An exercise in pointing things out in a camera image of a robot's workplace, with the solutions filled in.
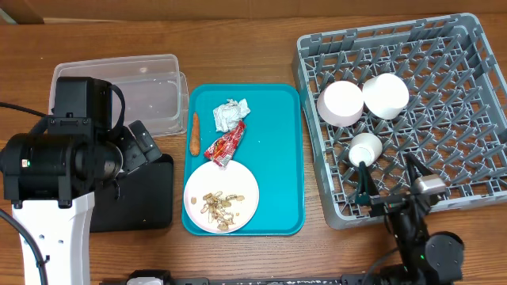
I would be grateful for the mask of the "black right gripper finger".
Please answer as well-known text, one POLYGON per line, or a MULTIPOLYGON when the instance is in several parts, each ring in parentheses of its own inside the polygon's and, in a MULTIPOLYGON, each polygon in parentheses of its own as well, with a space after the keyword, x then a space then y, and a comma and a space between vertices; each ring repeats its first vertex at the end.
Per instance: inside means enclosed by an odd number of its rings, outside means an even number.
POLYGON ((433 175, 433 172, 428 169, 421 161, 412 153, 405 153, 404 158, 406 161, 406 170, 410 182, 415 182, 420 177, 433 175))
POLYGON ((358 205, 370 205, 370 199, 373 196, 378 196, 379 191, 376 184, 366 166, 362 161, 359 164, 359 182, 356 188, 355 203, 358 205))

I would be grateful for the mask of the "white cup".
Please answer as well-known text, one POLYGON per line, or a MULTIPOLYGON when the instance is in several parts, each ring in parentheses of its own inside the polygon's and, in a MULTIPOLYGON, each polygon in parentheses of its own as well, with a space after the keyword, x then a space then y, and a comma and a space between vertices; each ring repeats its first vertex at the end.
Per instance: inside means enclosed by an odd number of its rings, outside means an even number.
POLYGON ((383 144, 379 137, 370 133, 356 135, 349 145, 349 161, 356 167, 363 162, 373 164, 382 154, 383 144))

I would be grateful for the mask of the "white bowl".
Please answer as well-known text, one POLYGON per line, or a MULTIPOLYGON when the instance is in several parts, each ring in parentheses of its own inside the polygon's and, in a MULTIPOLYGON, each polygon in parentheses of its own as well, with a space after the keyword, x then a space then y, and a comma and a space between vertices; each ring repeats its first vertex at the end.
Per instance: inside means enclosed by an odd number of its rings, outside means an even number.
POLYGON ((404 81, 390 73, 367 80, 363 84, 362 94, 369 111, 384 120, 394 119, 407 106, 410 98, 404 81))

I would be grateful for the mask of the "pink bowl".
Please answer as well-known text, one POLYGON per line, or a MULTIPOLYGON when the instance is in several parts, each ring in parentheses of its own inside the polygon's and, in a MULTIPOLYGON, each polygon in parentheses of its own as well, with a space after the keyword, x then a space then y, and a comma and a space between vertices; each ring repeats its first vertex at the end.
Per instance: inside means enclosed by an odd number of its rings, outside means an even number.
POLYGON ((364 98, 361 89, 348 81, 333 82, 318 96, 317 111, 335 127, 348 127, 362 116, 364 98))

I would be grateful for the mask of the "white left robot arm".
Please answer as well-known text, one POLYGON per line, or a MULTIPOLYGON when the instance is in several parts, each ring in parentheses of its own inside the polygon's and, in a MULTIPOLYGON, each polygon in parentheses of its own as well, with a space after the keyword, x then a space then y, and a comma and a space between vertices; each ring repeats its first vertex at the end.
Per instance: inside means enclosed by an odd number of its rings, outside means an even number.
POLYGON ((91 77, 56 82, 55 107, 1 151, 1 213, 19 234, 27 284, 90 283, 95 193, 156 162, 161 151, 140 121, 112 121, 120 88, 91 77))

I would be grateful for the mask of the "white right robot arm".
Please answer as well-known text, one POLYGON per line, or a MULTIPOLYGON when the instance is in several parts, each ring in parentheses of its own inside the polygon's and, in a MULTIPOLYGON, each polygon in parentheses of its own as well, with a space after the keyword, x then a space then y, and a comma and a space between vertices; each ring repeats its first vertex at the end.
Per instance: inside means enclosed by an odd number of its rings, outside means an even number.
POLYGON ((371 217, 380 216, 397 247, 378 259, 365 273, 362 284, 453 284, 463 278, 464 243, 456 234, 430 234, 425 216, 446 190, 444 181, 407 153, 410 190, 380 196, 373 179, 360 163, 365 205, 371 217))

